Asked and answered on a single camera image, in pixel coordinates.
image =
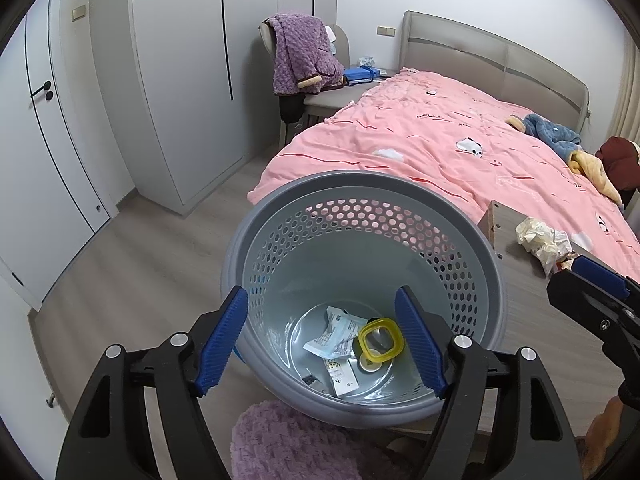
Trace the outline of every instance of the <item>metal bolt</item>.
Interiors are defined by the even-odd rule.
[[[178,332],[177,334],[173,334],[171,336],[171,344],[173,346],[184,346],[187,344],[189,340],[189,336],[187,336],[184,332]]]
[[[114,357],[118,357],[120,355],[120,345],[111,345],[107,348],[107,351],[104,353],[109,359],[113,359]]]
[[[453,342],[460,348],[469,348],[472,344],[471,338],[462,334],[455,336]]]
[[[536,354],[536,351],[533,348],[528,348],[528,347],[524,347],[522,350],[520,350],[520,354],[527,361],[533,361],[533,359],[538,357],[538,354]]]

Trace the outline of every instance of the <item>wooden table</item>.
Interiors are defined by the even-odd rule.
[[[526,218],[497,202],[478,226],[500,258],[507,289],[507,327],[500,350],[521,346],[536,350],[553,381],[575,436],[584,436],[594,417],[617,395],[622,372],[602,353],[602,343],[576,322],[552,307],[546,296],[548,282],[540,262],[517,242],[515,228]],[[577,253],[599,261],[572,244]],[[487,392],[479,431],[491,431],[495,394]],[[402,431],[431,431],[434,418],[407,424]]]

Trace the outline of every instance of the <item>blue rubber pad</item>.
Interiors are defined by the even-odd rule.
[[[578,256],[574,260],[571,270],[593,285],[599,286],[614,298],[624,301],[629,297],[626,280],[622,276],[611,272],[586,256]]]
[[[246,320],[248,308],[249,297],[244,288],[238,288],[200,353],[198,378],[194,385],[202,395],[220,382]]]
[[[396,322],[409,345],[422,382],[426,387],[433,389],[436,396],[442,398],[449,386],[444,377],[442,354],[416,305],[402,288],[396,292],[395,308]]]

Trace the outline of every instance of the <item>dark red clothing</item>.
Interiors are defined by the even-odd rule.
[[[638,150],[629,140],[611,137],[596,152],[604,171],[618,191],[640,187],[640,160]]]

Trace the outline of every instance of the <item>light switch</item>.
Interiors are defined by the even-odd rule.
[[[396,30],[393,27],[378,27],[378,35],[394,37],[396,35]]]
[[[86,16],[86,5],[81,5],[80,7],[76,7],[71,11],[71,21],[79,20],[80,18],[84,18]]]

